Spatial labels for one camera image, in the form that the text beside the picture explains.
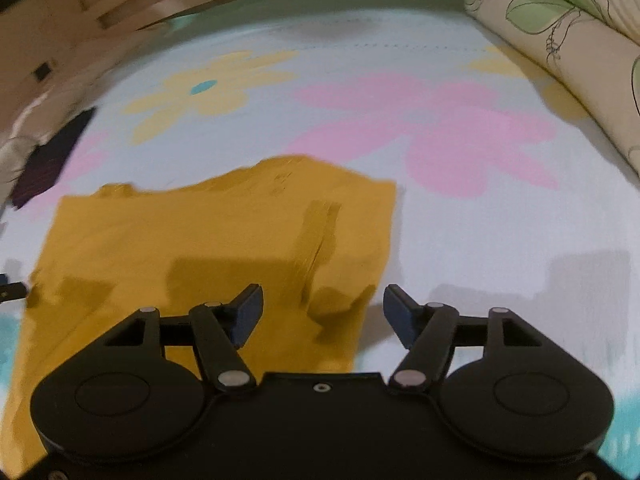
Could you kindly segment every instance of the mustard yellow cloth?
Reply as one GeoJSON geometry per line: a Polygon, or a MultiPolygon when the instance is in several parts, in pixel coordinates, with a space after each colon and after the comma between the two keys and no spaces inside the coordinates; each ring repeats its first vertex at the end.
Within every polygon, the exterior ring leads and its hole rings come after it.
{"type": "MultiPolygon", "coordinates": [[[[260,283],[264,315],[240,352],[258,377],[349,371],[394,200],[391,182],[300,156],[167,192],[111,185],[63,198],[31,277],[0,433],[6,471],[44,454],[29,413],[36,384],[143,305],[176,316],[260,283]]],[[[196,371],[191,349],[171,350],[196,371]]]]}

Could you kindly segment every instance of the screw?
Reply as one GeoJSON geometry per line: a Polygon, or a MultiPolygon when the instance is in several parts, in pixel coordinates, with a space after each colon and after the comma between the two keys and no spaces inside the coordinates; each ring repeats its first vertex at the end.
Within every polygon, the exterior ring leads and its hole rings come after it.
{"type": "Polygon", "coordinates": [[[331,391],[331,386],[327,383],[314,384],[314,391],[318,392],[319,394],[325,394],[331,391]]]}
{"type": "Polygon", "coordinates": [[[62,471],[52,471],[47,476],[47,480],[69,480],[69,478],[62,471]]]}
{"type": "Polygon", "coordinates": [[[419,370],[400,370],[394,375],[394,380],[400,386],[409,388],[411,386],[420,386],[427,380],[427,377],[419,370]]]}
{"type": "Polygon", "coordinates": [[[242,370],[227,370],[218,376],[218,381],[227,388],[238,388],[248,384],[251,381],[251,377],[242,370]]]}

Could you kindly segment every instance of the bed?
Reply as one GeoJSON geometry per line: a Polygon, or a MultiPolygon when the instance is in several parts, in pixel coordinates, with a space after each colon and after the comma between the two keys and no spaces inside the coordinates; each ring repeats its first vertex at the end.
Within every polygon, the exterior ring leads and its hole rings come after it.
{"type": "MultiPolygon", "coordinates": [[[[576,98],[464,2],[233,0],[168,20],[74,103],[96,115],[57,184],[4,211],[0,269],[27,282],[60,197],[110,182],[173,189],[289,153],[391,179],[392,251],[355,370],[388,377],[406,352],[382,314],[387,283],[468,315],[508,307],[612,389],[616,415],[600,454],[635,478],[640,180],[576,98]],[[211,115],[160,92],[176,73],[190,74],[194,93],[208,91],[207,67],[229,55],[262,57],[290,76],[248,86],[244,105],[211,115]]],[[[127,5],[110,11],[111,26],[158,19],[127,5]]],[[[23,308],[0,306],[0,390],[23,308]]],[[[454,367],[479,352],[457,351],[454,367]]]]}

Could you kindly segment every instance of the yellow flower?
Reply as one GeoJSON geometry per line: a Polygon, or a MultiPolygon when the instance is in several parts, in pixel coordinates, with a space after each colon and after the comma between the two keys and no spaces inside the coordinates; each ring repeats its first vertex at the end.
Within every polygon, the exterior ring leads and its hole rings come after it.
{"type": "Polygon", "coordinates": [[[297,55],[295,51],[251,57],[250,51],[219,56],[203,68],[178,72],[162,82],[162,90],[136,99],[126,114],[154,110],[134,130],[134,144],[153,139],[172,126],[187,110],[208,116],[228,114],[247,103],[246,90],[290,81],[291,72],[267,70],[297,55]]]}
{"type": "Polygon", "coordinates": [[[488,74],[529,79],[549,111],[568,123],[589,117],[584,106],[562,83],[514,48],[507,45],[490,46],[484,51],[488,56],[475,59],[466,67],[488,74]]]}

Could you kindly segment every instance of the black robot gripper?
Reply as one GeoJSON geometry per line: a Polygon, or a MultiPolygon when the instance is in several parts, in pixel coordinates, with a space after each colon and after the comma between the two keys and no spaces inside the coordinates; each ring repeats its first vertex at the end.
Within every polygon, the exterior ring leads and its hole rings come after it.
{"type": "Polygon", "coordinates": [[[237,350],[262,315],[258,285],[181,317],[141,308],[36,387],[48,455],[22,478],[621,478],[596,455],[609,389],[519,316],[460,316],[397,285],[383,309],[408,349],[387,384],[377,373],[256,381],[237,350]],[[192,347],[200,377],[166,346],[192,347]],[[449,373],[461,346],[483,356],[449,373]]]}

